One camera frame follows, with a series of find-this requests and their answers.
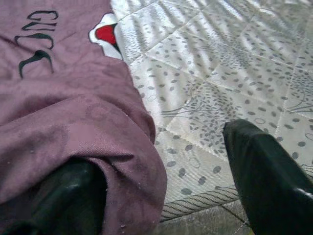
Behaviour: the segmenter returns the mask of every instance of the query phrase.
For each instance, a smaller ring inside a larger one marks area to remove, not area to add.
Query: white patterned mattress
[[[310,0],[112,0],[122,54],[155,120],[162,220],[238,199],[222,129],[244,118],[313,174]]]

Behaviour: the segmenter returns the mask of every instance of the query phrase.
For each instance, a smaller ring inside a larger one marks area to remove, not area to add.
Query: red and white patch
[[[113,13],[104,15],[99,24],[89,32],[89,39],[101,46],[106,56],[122,60],[115,37],[117,34],[116,24],[117,19]]]

